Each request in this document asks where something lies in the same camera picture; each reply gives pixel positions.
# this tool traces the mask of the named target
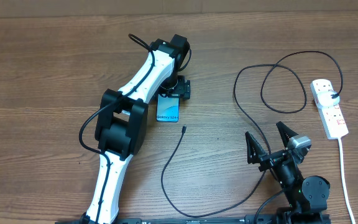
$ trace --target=wooden table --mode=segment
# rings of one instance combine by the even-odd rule
[[[163,165],[174,150],[183,124],[187,132],[165,174],[173,203],[201,214],[244,198],[261,173],[246,161],[244,133],[261,142],[251,122],[234,103],[238,71],[275,63],[300,50],[331,54],[344,72],[341,108],[350,131],[343,138],[349,198],[358,222],[358,11],[192,14],[177,16],[66,17],[0,19],[0,223],[53,223],[79,218],[93,196],[99,156],[78,143],[84,120],[98,109],[107,88],[117,90],[144,63],[146,52],[127,38],[146,42],[188,38],[193,56],[182,72],[191,80],[191,99],[180,106],[179,123],[156,123],[149,108],[145,142],[127,170],[120,217],[182,218],[168,204],[161,186]],[[245,71],[239,79],[240,104],[265,131],[273,151],[283,148],[275,127],[283,121],[313,140],[300,169],[331,183],[328,210],[333,223],[349,223],[344,202],[337,141],[327,140],[308,88],[327,78],[336,90],[336,67],[324,55],[304,54],[283,65],[306,86],[308,105],[300,113],[266,108],[259,91],[268,68]],[[268,78],[265,99],[281,110],[300,108],[303,94],[292,74],[277,69]],[[85,133],[93,139],[95,122]],[[215,217],[241,217],[280,187],[267,174],[243,205]],[[280,196],[264,213],[287,206]]]

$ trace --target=electrical outlet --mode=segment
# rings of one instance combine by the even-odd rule
[[[341,108],[339,99],[332,99],[335,94],[333,85],[329,80],[319,79],[311,82],[310,89],[314,97],[318,112],[323,122],[324,130],[328,139],[337,139],[349,133]]]

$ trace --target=white power strip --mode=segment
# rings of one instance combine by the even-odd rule
[[[311,92],[318,107],[324,130],[328,139],[337,139],[349,133],[345,119],[339,107],[339,97],[332,99],[335,94],[329,80],[319,79],[311,82]]]
[[[329,80],[319,79],[310,83],[310,89],[316,102],[320,118],[323,122],[324,130],[326,131],[328,139],[338,139],[339,143],[339,157],[341,161],[341,179],[342,186],[345,195],[345,202],[351,221],[356,224],[352,213],[352,208],[347,196],[346,181],[345,181],[345,169],[343,161],[343,148],[341,137],[347,135],[349,130],[347,129],[345,119],[339,107],[340,96],[332,98],[333,94],[336,94],[333,88],[333,84]]]

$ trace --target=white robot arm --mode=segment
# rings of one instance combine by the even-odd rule
[[[154,67],[149,73],[153,60],[151,52],[129,83],[118,91],[107,90],[102,97],[101,108],[107,108],[99,113],[95,131],[98,148],[103,152],[100,154],[98,181],[89,209],[81,220],[71,223],[111,224],[115,221],[125,171],[145,137],[150,100],[156,94],[185,100],[190,98],[190,81],[177,75],[190,50],[187,39],[179,35],[175,35],[171,42],[157,39],[151,43],[151,50]],[[122,99],[140,82],[135,91]],[[117,102],[116,107],[108,106],[114,102]],[[114,117],[114,113],[125,113],[129,120]]]

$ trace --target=black cable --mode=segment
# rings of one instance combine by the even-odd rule
[[[272,68],[270,69],[270,71],[267,73],[267,75],[266,75],[266,77],[265,77],[265,79],[264,79],[264,82],[263,82],[263,84],[262,84],[262,87],[261,87],[261,89],[260,89],[260,97],[261,97],[262,101],[264,102],[264,104],[265,104],[269,109],[271,109],[271,110],[273,110],[273,111],[276,111],[276,112],[278,112],[278,113],[285,113],[285,114],[297,113],[297,112],[303,110],[303,109],[306,107],[306,104],[307,104],[307,95],[306,95],[305,87],[303,86],[302,81],[300,80],[299,76],[298,76],[292,69],[290,69],[290,68],[288,68],[288,67],[286,67],[286,66],[280,65],[280,64],[278,64],[278,63],[280,63],[282,60],[284,60],[285,58],[287,58],[287,57],[289,57],[289,56],[291,56],[291,55],[303,54],[303,53],[318,53],[318,54],[323,54],[323,55],[328,56],[331,60],[333,60],[333,62],[336,64],[336,66],[337,66],[337,68],[338,68],[338,70],[339,70],[339,74],[340,74],[340,76],[341,76],[341,89],[339,90],[338,93],[336,93],[335,95],[333,95],[333,98],[338,97],[339,94],[340,94],[340,92],[342,91],[342,86],[343,86],[343,74],[342,74],[341,68],[340,68],[339,64],[336,62],[336,60],[335,60],[332,56],[328,55],[327,53],[320,52],[320,51],[315,51],[315,50],[295,52],[295,53],[289,54],[289,55],[287,55],[287,56],[281,58],[281,59],[280,59],[277,63],[275,63],[275,64],[260,64],[260,65],[251,65],[251,66],[245,67],[245,68],[243,68],[242,70],[240,70],[240,72],[237,74],[236,80],[234,81],[234,87],[233,87],[234,100],[235,100],[237,106],[239,107],[239,109],[252,121],[252,123],[255,125],[255,127],[256,127],[256,128],[259,130],[259,132],[261,133],[261,135],[262,135],[262,137],[263,137],[263,140],[264,140],[264,142],[266,143],[266,146],[267,146],[267,149],[268,149],[268,153],[269,153],[269,154],[272,153],[272,150],[271,150],[271,148],[270,148],[269,142],[267,141],[266,135],[264,134],[264,132],[262,131],[262,129],[259,127],[259,125],[244,111],[244,109],[242,109],[242,107],[240,106],[240,104],[239,104],[239,102],[238,102],[238,100],[237,100],[237,96],[236,96],[236,86],[237,86],[238,78],[239,78],[240,74],[241,74],[244,70],[246,70],[246,69],[248,69],[248,68],[254,68],[254,67],[272,67]],[[298,80],[299,84],[301,85],[305,100],[304,100],[303,106],[302,106],[300,109],[295,110],[295,111],[280,111],[280,110],[276,110],[275,108],[272,108],[272,107],[271,107],[269,104],[267,104],[266,101],[264,100],[264,98],[263,98],[263,89],[264,89],[264,85],[265,85],[266,79],[267,79],[267,77],[271,74],[271,72],[272,72],[275,68],[277,68],[277,67],[285,68],[285,69],[289,70],[290,72],[292,72],[292,74],[294,74],[294,76],[295,76],[296,79]],[[251,191],[251,193],[250,193],[244,200],[242,200],[242,201],[240,201],[239,203],[237,203],[237,204],[235,204],[235,205],[233,205],[233,206],[230,206],[230,207],[228,207],[228,208],[219,210],[219,211],[217,211],[217,212],[207,213],[207,214],[204,214],[204,215],[189,215],[189,214],[186,214],[186,213],[180,211],[179,209],[176,208],[176,206],[174,206],[174,204],[172,203],[172,201],[169,199],[169,197],[168,197],[168,195],[167,195],[167,193],[166,193],[166,191],[165,191],[165,188],[164,188],[164,186],[163,186],[163,175],[164,175],[165,169],[167,168],[167,166],[169,165],[170,161],[172,160],[173,156],[175,155],[176,151],[177,151],[178,148],[179,148],[179,145],[180,145],[180,143],[181,143],[181,140],[182,140],[182,138],[183,138],[183,135],[185,134],[185,131],[186,131],[185,126],[183,127],[183,129],[182,129],[182,135],[181,135],[180,140],[179,140],[179,142],[178,142],[178,144],[177,144],[177,147],[176,147],[175,150],[173,151],[171,157],[169,158],[168,162],[165,164],[165,166],[164,166],[164,168],[163,168],[163,171],[162,171],[162,173],[161,173],[161,188],[162,188],[162,191],[163,191],[163,193],[164,193],[164,195],[165,195],[165,198],[168,200],[169,204],[170,204],[177,212],[179,212],[180,214],[182,214],[182,215],[184,215],[184,216],[186,216],[186,217],[190,217],[190,218],[202,218],[202,217],[206,217],[206,216],[210,216],[210,215],[215,215],[215,214],[218,214],[218,213],[221,213],[221,212],[225,212],[225,211],[227,211],[227,210],[230,210],[230,209],[232,209],[232,208],[235,208],[235,207],[239,206],[240,204],[242,204],[242,203],[244,203],[246,200],[248,200],[248,198],[250,198],[250,197],[252,196],[252,194],[255,192],[255,190],[257,189],[257,187],[258,187],[259,184],[261,183],[262,179],[264,178],[264,175],[266,174],[266,171],[264,171],[264,172],[262,173],[262,175],[261,175],[259,181],[257,182],[257,184],[255,185],[254,189]],[[273,173],[273,171],[272,171],[271,169],[270,169],[270,173],[273,175],[274,179],[277,180],[276,176],[274,175],[274,173]]]
[[[342,87],[343,87],[343,74],[342,74],[342,70],[341,70],[341,68],[340,68],[340,66],[339,66],[339,64],[338,64],[338,62],[335,60],[335,58],[333,58],[332,56],[330,56],[329,54],[327,54],[327,53],[325,53],[325,52],[321,52],[321,51],[318,51],[318,50],[305,50],[305,51],[301,51],[301,52],[295,52],[295,53],[292,53],[292,54],[289,54],[289,55],[284,56],[284,57],[281,58],[278,62],[276,62],[276,64],[270,69],[270,71],[268,71],[268,73],[267,73],[267,75],[266,75],[266,77],[265,77],[265,79],[264,79],[264,82],[263,82],[263,84],[262,84],[262,87],[261,87],[261,89],[260,89],[260,97],[261,97],[262,101],[263,101],[264,104],[265,104],[269,109],[271,109],[272,111],[276,111],[276,112],[278,112],[278,113],[296,113],[296,112],[301,111],[301,110],[304,108],[304,107],[303,107],[302,109],[300,109],[300,110],[298,110],[298,111],[296,111],[296,112],[295,112],[295,111],[286,112],[286,111],[276,110],[276,109],[272,108],[271,106],[269,106],[269,105],[266,103],[266,101],[264,100],[264,97],[263,97],[263,89],[264,89],[264,85],[265,85],[266,79],[267,79],[267,77],[270,75],[270,73],[271,73],[276,67],[279,67],[279,64],[278,64],[278,63],[280,63],[282,60],[286,59],[286,58],[289,57],[289,56],[296,55],[296,54],[304,54],[304,53],[323,54],[323,55],[329,57],[329,58],[335,63],[336,67],[338,68],[339,75],[341,76],[341,88],[339,89],[339,91],[338,91],[336,94],[333,95],[333,99],[337,98],[337,97],[339,96],[339,94],[341,93]],[[297,76],[297,75],[295,75],[295,76],[296,76],[296,78],[298,79],[298,81],[299,81],[299,83],[301,84],[301,86],[303,86],[303,85],[302,85],[302,82],[301,82],[301,80],[298,78],[298,76]]]
[[[284,193],[285,189],[277,192],[275,195],[271,196],[269,199],[267,199],[256,211],[255,216],[254,216],[254,224],[257,224],[258,222],[258,215],[259,213],[262,211],[262,209],[269,203],[271,202],[273,199],[275,199],[277,196],[279,196],[280,194]]]
[[[184,66],[182,66],[182,68],[179,68],[179,69],[178,69],[178,72],[183,71],[183,70],[187,67],[187,64],[189,64],[190,59],[191,59],[191,49],[189,49],[189,59],[187,59],[186,64],[185,64]]]
[[[163,183],[163,177],[164,177],[164,172],[165,172],[165,169],[167,168],[167,166],[169,165],[169,163],[171,162],[173,156],[175,155],[175,153],[177,152],[178,148],[179,148],[179,145],[181,143],[181,140],[183,139],[183,136],[185,135],[185,132],[186,132],[186,126],[182,127],[182,130],[181,130],[181,136],[180,136],[180,139],[179,139],[179,142],[177,144],[177,147],[175,148],[175,150],[173,151],[171,157],[169,158],[168,162],[165,164],[164,168],[162,169],[162,173],[161,173],[161,188],[162,188],[162,192],[164,193],[165,195],[165,198],[167,198],[169,204],[171,204],[171,206],[177,211],[179,212],[180,214],[186,216],[186,217],[190,217],[190,218],[202,218],[202,217],[207,217],[207,216],[210,216],[210,215],[215,215],[215,214],[218,214],[218,213],[221,213],[221,212],[225,212],[225,211],[228,211],[232,208],[236,208],[237,206],[241,205],[242,203],[244,203],[246,200],[248,200],[248,198],[250,198],[252,196],[252,194],[256,191],[256,188],[259,186],[259,184],[261,183],[262,179],[264,178],[264,175],[266,173],[266,171],[262,174],[262,176],[260,177],[259,181],[257,182],[256,186],[254,187],[254,189],[252,189],[251,193],[245,198],[243,199],[242,201],[240,201],[239,203],[235,204],[235,205],[232,205],[228,208],[225,208],[225,209],[222,209],[222,210],[219,210],[217,212],[211,212],[211,213],[208,213],[208,214],[204,214],[204,215],[189,215],[189,214],[186,214],[184,212],[182,212],[181,210],[179,210],[178,208],[176,208],[176,206],[174,206],[174,204],[171,202],[171,200],[169,199],[166,191],[165,191],[165,188],[164,188],[164,183]]]
[[[106,188],[107,185],[107,181],[108,181],[108,177],[109,177],[109,172],[110,172],[110,159],[109,157],[103,152],[103,151],[99,151],[97,149],[93,149],[92,147],[87,146],[84,141],[83,141],[83,133],[85,130],[85,127],[97,116],[99,115],[102,111],[104,111],[106,108],[110,108],[113,107],[113,111],[118,107],[119,103],[127,98],[129,95],[131,95],[133,92],[136,91],[136,89],[144,82],[144,80],[148,77],[148,75],[150,74],[150,72],[153,70],[154,65],[155,65],[155,57],[154,57],[154,53],[152,51],[152,49],[140,38],[138,38],[137,36],[133,35],[133,34],[128,34],[128,37],[133,40],[135,43],[139,44],[140,46],[144,47],[146,50],[148,50],[152,56],[152,63],[150,64],[150,68],[147,71],[147,73],[144,75],[144,77],[139,81],[138,84],[136,84],[136,86],[134,86],[128,93],[126,93],[125,95],[121,95],[116,101],[100,108],[99,110],[97,110],[95,113],[93,113],[82,125],[80,132],[78,133],[78,140],[80,141],[80,144],[87,150],[100,154],[102,155],[104,158],[106,158],[107,160],[107,172],[106,172],[106,177],[104,178],[104,182],[103,182],[103,186],[102,186],[102,190],[100,193],[100,198],[99,198],[99,202],[98,202],[98,213],[96,214],[96,219],[95,219],[95,223],[97,224],[99,221],[99,215],[100,215],[100,210],[101,210],[101,204],[103,203],[103,194],[104,194],[104,190]]]

